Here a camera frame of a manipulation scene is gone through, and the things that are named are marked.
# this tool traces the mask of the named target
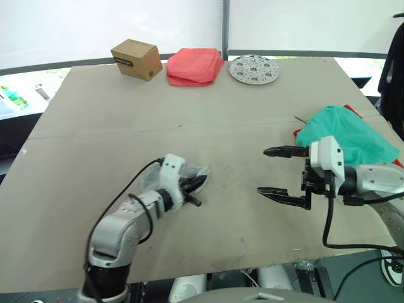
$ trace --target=red towel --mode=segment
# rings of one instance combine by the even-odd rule
[[[212,84],[224,65],[216,49],[181,49],[167,62],[171,85],[206,86]]]

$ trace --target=metal plate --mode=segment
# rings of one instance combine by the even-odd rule
[[[230,74],[240,82],[262,85],[279,77],[279,66],[274,60],[262,56],[245,55],[232,61]]]

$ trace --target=table surface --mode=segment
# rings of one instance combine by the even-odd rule
[[[304,167],[301,158],[262,151],[295,144],[292,133],[303,124],[293,115],[307,119],[346,103],[391,144],[404,145],[333,59],[278,63],[281,75],[269,85],[239,83],[224,66],[203,88],[170,86],[164,72],[145,82],[114,65],[73,68],[0,187],[0,292],[80,287],[94,221],[144,164],[166,153],[209,165],[212,177],[197,195],[202,207],[186,205],[156,224],[129,282],[360,251],[323,247],[323,197],[306,211],[256,192],[299,194]],[[341,203],[330,241],[394,243],[373,209]]]

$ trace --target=green cloth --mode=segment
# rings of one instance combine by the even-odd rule
[[[400,153],[357,114],[339,106],[327,106],[311,117],[296,140],[298,145],[308,146],[330,135],[342,147],[343,159],[348,166],[391,163]]]

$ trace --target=brown cardboard box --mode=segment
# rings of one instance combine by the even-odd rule
[[[127,39],[111,53],[122,74],[149,81],[163,69],[156,45]]]

